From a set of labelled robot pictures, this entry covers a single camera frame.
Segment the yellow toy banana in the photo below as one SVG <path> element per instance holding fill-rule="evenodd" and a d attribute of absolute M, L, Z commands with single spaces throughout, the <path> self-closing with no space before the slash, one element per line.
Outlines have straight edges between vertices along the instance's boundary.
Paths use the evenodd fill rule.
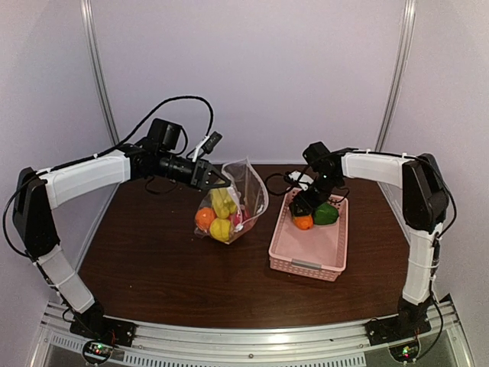
<path fill-rule="evenodd" d="M 237 205 L 227 188 L 212 189 L 209 191 L 212 208 L 220 219 L 227 219 L 237 212 Z"/>

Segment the clear zip top bag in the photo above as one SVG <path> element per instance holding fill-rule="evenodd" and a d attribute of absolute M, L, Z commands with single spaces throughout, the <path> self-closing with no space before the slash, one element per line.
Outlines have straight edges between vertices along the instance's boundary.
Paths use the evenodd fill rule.
<path fill-rule="evenodd" d="M 231 237 L 227 242 L 222 242 L 226 245 L 233 243 L 239 237 L 249 232 L 256 224 L 258 218 L 267 210 L 269 205 L 269 195 L 265 188 L 264 182 L 259 173 L 255 170 L 248 158 L 240 161 L 228 162 L 223 164 L 221 170 L 229 179 L 232 180 L 232 185 L 227 187 L 232 199 L 235 201 L 238 209 L 245 206 L 251 215 L 251 218 L 244 223 L 244 227 L 236 231 L 232 225 Z M 202 199 L 199 209 L 203 207 L 212 207 L 210 193 L 208 192 Z M 211 237 L 209 230 L 206 232 L 197 228 L 195 223 L 194 233 L 198 237 Z"/>

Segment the orange toy tangerine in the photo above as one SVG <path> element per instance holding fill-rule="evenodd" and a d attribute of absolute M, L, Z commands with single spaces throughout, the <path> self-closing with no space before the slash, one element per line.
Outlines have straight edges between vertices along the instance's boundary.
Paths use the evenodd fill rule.
<path fill-rule="evenodd" d="M 196 212 L 195 223 L 197 225 L 197 228 L 203 232 L 209 230 L 214 220 L 215 212 L 212 207 L 203 207 Z"/>

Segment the red toy apple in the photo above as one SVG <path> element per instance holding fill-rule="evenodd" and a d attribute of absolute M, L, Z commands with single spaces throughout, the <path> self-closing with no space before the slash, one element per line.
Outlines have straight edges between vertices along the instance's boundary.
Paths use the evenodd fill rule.
<path fill-rule="evenodd" d="M 232 222 L 236 231 L 241 230 L 244 227 L 244 223 L 251 218 L 249 210 L 245 206 L 241 206 L 235 213 L 231 214 L 229 219 Z"/>

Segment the orange green toy carrot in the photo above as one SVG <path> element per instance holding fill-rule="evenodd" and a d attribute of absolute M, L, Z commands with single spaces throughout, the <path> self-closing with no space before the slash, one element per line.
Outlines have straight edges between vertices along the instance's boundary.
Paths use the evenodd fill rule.
<path fill-rule="evenodd" d="M 293 216 L 293 224 L 300 230 L 309 230 L 314 226 L 313 216 Z"/>

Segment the yellow toy lemon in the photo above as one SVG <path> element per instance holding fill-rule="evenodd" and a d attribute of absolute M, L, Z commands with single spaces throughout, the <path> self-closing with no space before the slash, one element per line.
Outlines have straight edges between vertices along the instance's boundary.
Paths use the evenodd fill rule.
<path fill-rule="evenodd" d="M 229 219 L 216 218 L 212 221 L 209 232 L 214 239 L 227 242 L 231 237 L 232 223 Z"/>

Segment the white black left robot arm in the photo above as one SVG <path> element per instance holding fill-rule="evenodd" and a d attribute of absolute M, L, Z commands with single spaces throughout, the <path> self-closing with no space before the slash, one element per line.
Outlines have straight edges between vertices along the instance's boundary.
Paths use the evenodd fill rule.
<path fill-rule="evenodd" d="M 109 153 L 18 176 L 12 221 L 24 243 L 25 255 L 59 292 L 73 312 L 74 322 L 93 339 L 110 331 L 102 305 L 83 283 L 60 247 L 52 212 L 64 203 L 103 187 L 148 177 L 164 177 L 197 190 L 229 187 L 231 181 L 204 159 L 221 141 L 213 132 L 196 146 L 191 158 L 173 153 L 183 127 L 163 119 L 135 144 L 124 143 Z"/>

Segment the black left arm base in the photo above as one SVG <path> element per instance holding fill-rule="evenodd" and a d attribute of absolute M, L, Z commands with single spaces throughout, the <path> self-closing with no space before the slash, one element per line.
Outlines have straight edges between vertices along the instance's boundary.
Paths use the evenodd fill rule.
<path fill-rule="evenodd" d="M 71 333 L 98 340 L 110 346 L 132 346 L 136 324 L 107 317 L 103 306 L 97 300 L 83 313 L 76 312 L 72 307 L 70 311 L 73 315 Z"/>

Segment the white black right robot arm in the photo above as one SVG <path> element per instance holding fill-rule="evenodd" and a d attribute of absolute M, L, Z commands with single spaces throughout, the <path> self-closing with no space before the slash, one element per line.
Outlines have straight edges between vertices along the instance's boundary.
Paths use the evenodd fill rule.
<path fill-rule="evenodd" d="M 432 284 L 451 199 L 435 158 L 431 154 L 409 156 L 356 148 L 330 151 L 321 141 L 310 144 L 303 157 L 316 177 L 289 205 L 294 216 L 312 215 L 346 178 L 389 184 L 401 190 L 410 253 L 398 315 L 391 329 L 398 337 L 408 337 L 425 320 L 433 302 Z"/>

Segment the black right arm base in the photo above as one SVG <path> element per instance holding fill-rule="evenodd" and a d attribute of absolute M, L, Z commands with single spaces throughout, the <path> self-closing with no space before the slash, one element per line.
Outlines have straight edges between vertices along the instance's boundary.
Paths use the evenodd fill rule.
<path fill-rule="evenodd" d="M 431 305 L 431 297 L 417 305 L 400 297 L 397 303 L 397 315 L 383 319 L 373 318 L 366 322 L 364 327 L 369 343 L 376 346 L 429 332 L 432 327 L 427 317 L 427 310 Z"/>

